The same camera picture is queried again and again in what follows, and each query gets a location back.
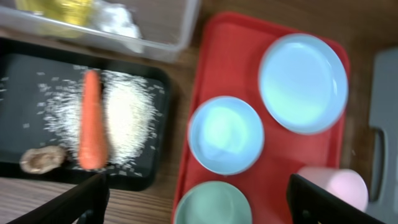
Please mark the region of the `orange carrot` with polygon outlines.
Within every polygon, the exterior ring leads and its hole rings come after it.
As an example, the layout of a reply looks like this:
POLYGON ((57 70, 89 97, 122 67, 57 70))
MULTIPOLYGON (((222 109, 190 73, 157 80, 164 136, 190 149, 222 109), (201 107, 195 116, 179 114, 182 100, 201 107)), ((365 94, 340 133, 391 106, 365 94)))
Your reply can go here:
POLYGON ((103 168, 107 160, 100 76, 89 70, 83 83, 78 161, 83 169, 94 170, 103 168))

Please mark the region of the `brown mushroom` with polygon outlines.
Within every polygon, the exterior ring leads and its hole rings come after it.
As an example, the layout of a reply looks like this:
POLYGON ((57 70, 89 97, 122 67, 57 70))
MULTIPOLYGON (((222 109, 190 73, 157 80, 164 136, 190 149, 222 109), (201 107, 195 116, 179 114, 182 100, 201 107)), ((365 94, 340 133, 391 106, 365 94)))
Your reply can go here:
POLYGON ((23 153, 19 165, 28 174, 45 174, 59 168, 66 156, 66 150, 60 146, 29 149, 23 153))

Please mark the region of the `light blue bowl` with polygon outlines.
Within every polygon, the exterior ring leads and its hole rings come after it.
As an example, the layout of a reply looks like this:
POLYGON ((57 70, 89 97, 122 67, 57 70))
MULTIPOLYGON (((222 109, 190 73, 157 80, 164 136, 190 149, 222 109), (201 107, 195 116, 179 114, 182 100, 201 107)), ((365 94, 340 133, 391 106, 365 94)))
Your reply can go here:
POLYGON ((194 110, 188 125, 194 158, 219 175, 248 170, 264 148, 265 133, 256 110, 233 96, 217 96, 194 110))

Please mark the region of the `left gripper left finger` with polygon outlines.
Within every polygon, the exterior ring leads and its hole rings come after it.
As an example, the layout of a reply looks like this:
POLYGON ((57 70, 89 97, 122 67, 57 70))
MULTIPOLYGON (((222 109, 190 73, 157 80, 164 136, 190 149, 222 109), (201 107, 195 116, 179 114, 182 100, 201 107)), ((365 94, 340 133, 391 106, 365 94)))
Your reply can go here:
POLYGON ((103 223, 109 196, 106 176, 96 174, 8 224, 103 223))

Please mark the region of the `white tissue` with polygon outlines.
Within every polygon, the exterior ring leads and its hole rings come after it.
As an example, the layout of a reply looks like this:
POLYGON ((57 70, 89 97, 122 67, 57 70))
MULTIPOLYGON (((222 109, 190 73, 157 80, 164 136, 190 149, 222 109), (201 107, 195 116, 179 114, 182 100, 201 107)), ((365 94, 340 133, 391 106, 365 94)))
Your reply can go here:
POLYGON ((125 5, 95 0, 92 9, 91 24, 98 30, 135 39, 142 38, 139 27, 133 22, 125 5))

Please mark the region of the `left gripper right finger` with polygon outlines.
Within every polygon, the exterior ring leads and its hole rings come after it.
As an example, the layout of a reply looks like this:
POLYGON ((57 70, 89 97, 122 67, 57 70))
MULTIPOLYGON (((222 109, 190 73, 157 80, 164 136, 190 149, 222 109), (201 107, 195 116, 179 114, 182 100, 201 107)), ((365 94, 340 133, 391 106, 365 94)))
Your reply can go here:
POLYGON ((287 203, 294 224, 384 224, 298 174, 289 178, 287 203))

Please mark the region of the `yellow wrapper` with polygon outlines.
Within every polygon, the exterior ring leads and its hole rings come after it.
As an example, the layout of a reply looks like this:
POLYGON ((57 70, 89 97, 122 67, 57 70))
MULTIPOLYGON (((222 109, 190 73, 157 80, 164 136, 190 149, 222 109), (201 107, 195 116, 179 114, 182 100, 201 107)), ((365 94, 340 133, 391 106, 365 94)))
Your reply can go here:
MULTIPOLYGON (((38 16, 75 26, 86 26, 93 10, 93 0, 16 0, 16 8, 38 16)), ((76 39, 81 33, 57 25, 40 25, 39 34, 76 39)))

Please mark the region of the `white rice pile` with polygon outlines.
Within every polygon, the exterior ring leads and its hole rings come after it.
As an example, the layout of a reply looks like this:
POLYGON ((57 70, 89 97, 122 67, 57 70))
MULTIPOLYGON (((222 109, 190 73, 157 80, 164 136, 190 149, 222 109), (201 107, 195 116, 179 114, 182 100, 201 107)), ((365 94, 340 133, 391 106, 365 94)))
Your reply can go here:
MULTIPOLYGON (((121 166, 142 155, 146 141, 154 133, 151 124, 158 111, 144 78, 110 70, 99 71, 99 75, 109 141, 109 157, 103 169, 105 172, 108 166, 121 166)), ((46 146, 62 147, 67 153, 64 163, 73 160, 80 169, 78 148, 83 76, 77 83, 67 85, 66 89, 55 90, 50 105, 44 108, 46 125, 61 140, 60 143, 46 146)))

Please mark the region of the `green bowl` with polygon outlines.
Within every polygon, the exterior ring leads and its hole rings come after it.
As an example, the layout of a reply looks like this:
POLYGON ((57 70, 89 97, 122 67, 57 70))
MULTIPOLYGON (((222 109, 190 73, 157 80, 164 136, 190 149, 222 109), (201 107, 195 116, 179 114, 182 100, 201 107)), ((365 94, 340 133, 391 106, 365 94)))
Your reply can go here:
POLYGON ((252 224, 250 204, 235 186, 208 181, 190 189, 179 201, 174 224, 252 224))

